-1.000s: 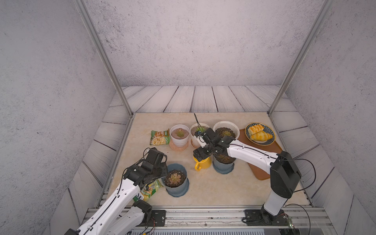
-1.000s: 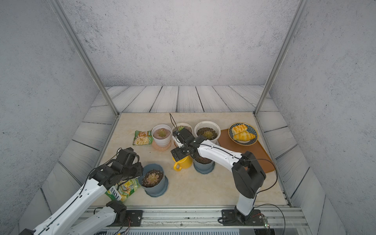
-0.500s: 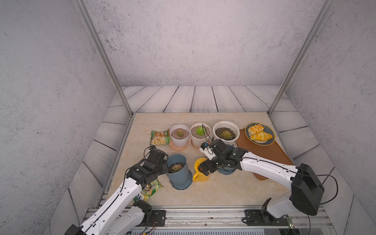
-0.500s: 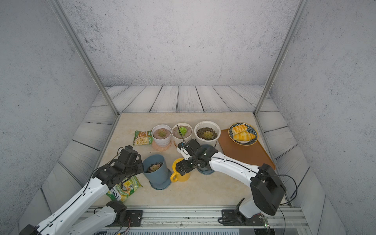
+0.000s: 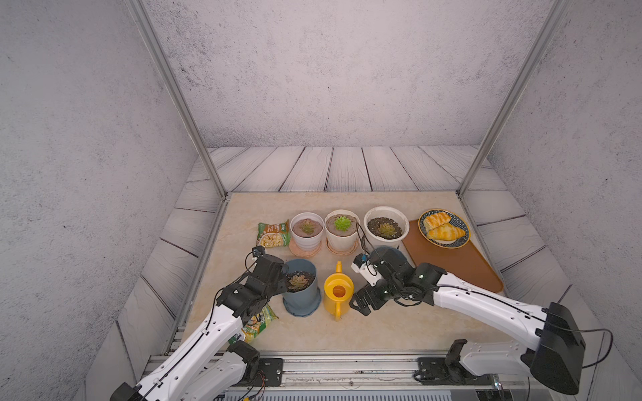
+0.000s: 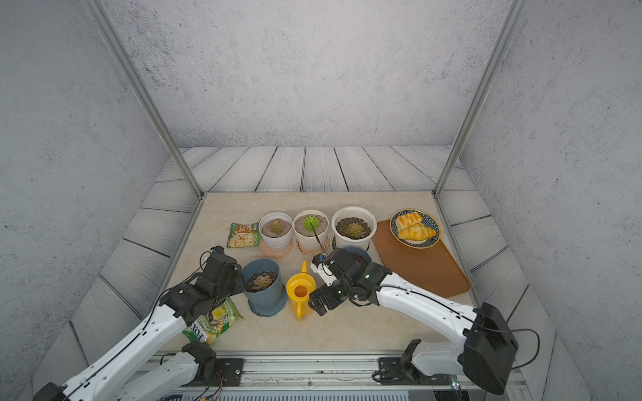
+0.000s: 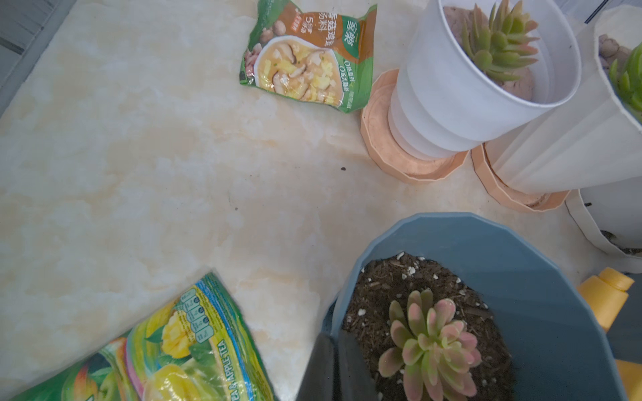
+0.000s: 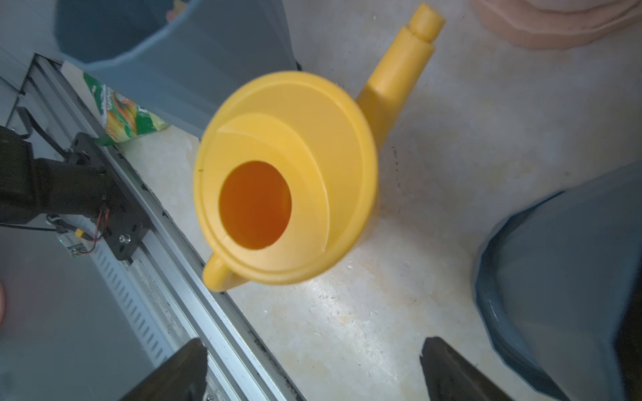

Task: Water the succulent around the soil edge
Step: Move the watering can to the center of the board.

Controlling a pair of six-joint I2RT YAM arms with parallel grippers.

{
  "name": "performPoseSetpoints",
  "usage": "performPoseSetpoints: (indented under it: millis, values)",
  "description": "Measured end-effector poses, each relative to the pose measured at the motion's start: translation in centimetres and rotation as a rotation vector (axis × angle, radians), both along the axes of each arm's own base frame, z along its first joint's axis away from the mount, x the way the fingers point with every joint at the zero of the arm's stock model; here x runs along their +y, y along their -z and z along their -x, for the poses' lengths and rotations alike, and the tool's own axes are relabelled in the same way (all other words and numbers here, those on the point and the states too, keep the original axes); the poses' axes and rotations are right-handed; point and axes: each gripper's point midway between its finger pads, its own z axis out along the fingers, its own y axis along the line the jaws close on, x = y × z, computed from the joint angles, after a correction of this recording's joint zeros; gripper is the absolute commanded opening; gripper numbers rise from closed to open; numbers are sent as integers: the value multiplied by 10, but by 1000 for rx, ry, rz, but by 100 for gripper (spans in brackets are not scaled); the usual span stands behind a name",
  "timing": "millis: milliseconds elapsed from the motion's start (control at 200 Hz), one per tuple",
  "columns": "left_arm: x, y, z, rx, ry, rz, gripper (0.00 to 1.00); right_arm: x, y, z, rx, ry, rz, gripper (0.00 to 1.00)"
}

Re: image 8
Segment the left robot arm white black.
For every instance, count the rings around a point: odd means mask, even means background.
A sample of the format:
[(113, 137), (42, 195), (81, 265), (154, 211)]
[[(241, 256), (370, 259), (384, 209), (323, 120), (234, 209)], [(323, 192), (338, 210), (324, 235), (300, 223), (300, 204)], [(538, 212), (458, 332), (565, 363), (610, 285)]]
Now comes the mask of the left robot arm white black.
[(33, 156), (33, 147), (1, 128), (1, 222), (23, 225), (42, 214), (97, 217), (117, 186), (106, 170)]

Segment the blue pot red succulent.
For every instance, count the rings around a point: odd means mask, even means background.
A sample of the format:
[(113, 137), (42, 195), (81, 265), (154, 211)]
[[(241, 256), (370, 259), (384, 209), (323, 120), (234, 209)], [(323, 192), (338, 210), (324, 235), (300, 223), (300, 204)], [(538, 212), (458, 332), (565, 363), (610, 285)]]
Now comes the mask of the blue pot red succulent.
[(640, 162), (501, 221), (472, 290), (495, 351), (536, 391), (640, 399)]

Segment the yellow watering can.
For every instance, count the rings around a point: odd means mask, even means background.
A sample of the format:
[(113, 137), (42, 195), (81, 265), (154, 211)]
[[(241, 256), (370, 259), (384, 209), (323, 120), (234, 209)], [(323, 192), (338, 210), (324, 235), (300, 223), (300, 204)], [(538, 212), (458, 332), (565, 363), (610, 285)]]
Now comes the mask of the yellow watering can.
[(420, 5), (357, 97), (319, 75), (283, 71), (223, 103), (194, 175), (197, 218), (212, 249), (202, 273), (209, 290), (303, 282), (355, 246), (374, 218), (379, 149), (444, 23)]

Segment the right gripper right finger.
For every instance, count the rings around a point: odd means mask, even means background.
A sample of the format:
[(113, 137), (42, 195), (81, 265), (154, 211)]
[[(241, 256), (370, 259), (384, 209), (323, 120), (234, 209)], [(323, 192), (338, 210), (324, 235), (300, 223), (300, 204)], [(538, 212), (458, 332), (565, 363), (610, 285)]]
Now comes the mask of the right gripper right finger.
[(426, 338), (420, 362), (432, 401), (512, 400), (440, 337)]

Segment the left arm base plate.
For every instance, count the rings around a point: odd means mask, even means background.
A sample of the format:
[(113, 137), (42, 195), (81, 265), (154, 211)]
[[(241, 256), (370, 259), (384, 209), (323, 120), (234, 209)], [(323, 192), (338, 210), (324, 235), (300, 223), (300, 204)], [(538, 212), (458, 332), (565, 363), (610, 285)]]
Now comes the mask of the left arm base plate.
[(95, 143), (86, 133), (78, 133), (72, 143), (72, 150), (85, 157), (85, 164), (108, 178), (110, 184), (102, 198), (101, 209), (110, 217), (101, 228), (105, 242), (119, 261), (130, 261), (142, 244), (151, 222), (142, 204), (135, 197), (130, 184), (118, 171), (121, 154), (112, 148)]

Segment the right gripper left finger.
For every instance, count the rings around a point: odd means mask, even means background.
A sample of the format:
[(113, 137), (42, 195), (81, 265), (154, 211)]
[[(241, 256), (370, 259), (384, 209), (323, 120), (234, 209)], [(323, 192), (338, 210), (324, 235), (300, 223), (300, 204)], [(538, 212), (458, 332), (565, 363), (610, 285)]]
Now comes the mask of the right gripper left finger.
[(207, 355), (202, 341), (191, 339), (121, 400), (203, 400)]

